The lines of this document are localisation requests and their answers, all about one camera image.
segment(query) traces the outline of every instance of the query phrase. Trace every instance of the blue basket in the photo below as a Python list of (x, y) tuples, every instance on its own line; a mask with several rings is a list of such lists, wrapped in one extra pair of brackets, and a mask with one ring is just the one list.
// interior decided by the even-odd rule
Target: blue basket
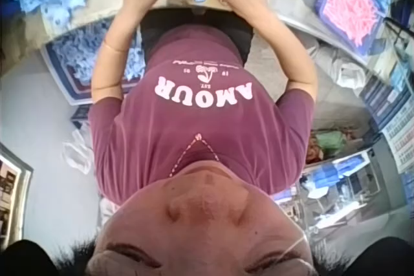
[[(381, 9), (381, 5), (378, 2), (378, 0), (373, 0), (376, 8), (379, 12), (383, 12)], [(373, 31), (371, 34), (367, 35), (362, 40), (362, 45), (357, 47), (352, 40), (350, 40), (347, 36), (347, 34), (340, 30), (335, 26), (334, 23), (332, 23), (324, 14), (323, 10), (325, 9), (327, 0), (317, 0), (315, 4), (315, 9), (320, 17), (320, 19), (330, 28), (332, 31), (337, 33), (339, 36), (341, 36), (351, 47), (354, 51), (359, 53), (360, 55), (364, 56), (368, 53), (369, 49), (371, 48), (371, 45), (373, 44), (373, 40), (376, 38), (376, 33), (378, 32), (378, 29), (380, 28), (380, 25), (382, 24), (383, 17), (381, 15), (378, 15), (378, 22), (376, 22), (376, 25), (373, 27)]]

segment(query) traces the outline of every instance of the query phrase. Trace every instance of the shirt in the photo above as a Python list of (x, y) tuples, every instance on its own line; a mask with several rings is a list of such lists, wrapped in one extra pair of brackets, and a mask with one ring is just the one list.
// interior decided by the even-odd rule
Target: shirt
[(278, 193), (305, 165), (313, 110), (313, 99), (299, 89), (275, 104), (219, 30), (175, 28), (123, 101), (104, 98), (90, 109), (100, 191), (120, 205), (193, 162), (217, 160)]

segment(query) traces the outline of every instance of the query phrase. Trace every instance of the forearm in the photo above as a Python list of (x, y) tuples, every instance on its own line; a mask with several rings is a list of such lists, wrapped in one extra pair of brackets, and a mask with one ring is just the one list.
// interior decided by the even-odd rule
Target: forearm
[(249, 23), (272, 47), (289, 82), (304, 84), (316, 97), (318, 79), (313, 60), (289, 28), (265, 8)]
[(122, 77), (128, 50), (140, 20), (131, 20), (120, 11), (109, 27), (102, 43), (92, 76), (92, 98), (94, 102), (112, 96), (123, 98)]

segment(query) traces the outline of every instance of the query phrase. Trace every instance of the thin bracelet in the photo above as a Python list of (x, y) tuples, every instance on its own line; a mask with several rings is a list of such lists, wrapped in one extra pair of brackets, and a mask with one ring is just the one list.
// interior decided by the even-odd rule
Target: thin bracelet
[(128, 52), (129, 50), (118, 50), (118, 49), (116, 49), (116, 48), (113, 48), (113, 47), (111, 47), (110, 45), (108, 45), (107, 43), (106, 43), (106, 40), (104, 40), (103, 42), (102, 42), (102, 44), (103, 45), (105, 45), (107, 48), (109, 48), (110, 50), (112, 50), (112, 51), (114, 51), (114, 52), (116, 52), (116, 53), (126, 53), (126, 52)]

